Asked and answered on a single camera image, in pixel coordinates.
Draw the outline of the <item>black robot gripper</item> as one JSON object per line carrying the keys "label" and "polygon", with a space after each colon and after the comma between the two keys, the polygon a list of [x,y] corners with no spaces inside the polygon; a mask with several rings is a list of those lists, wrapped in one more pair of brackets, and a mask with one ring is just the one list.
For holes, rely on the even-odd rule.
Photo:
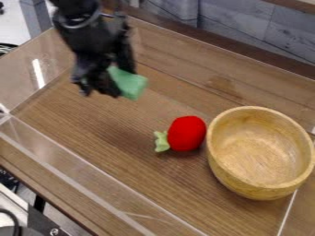
{"label": "black robot gripper", "polygon": [[129,44],[129,25],[124,14],[115,14],[105,21],[100,11],[67,18],[60,10],[53,14],[54,28],[75,54],[71,83],[88,97],[93,90],[112,98],[121,95],[117,83],[108,73],[108,66],[135,74],[133,49]]}

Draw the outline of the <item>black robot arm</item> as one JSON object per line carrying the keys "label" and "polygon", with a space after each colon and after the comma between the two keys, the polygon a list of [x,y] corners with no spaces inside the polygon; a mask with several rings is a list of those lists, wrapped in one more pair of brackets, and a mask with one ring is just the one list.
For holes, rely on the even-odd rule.
{"label": "black robot arm", "polygon": [[56,10],[52,21],[60,38],[73,52],[71,83],[88,96],[93,90],[117,98],[121,95],[108,67],[136,73],[129,44],[127,15],[117,9],[112,18],[103,19],[100,0],[50,0]]}

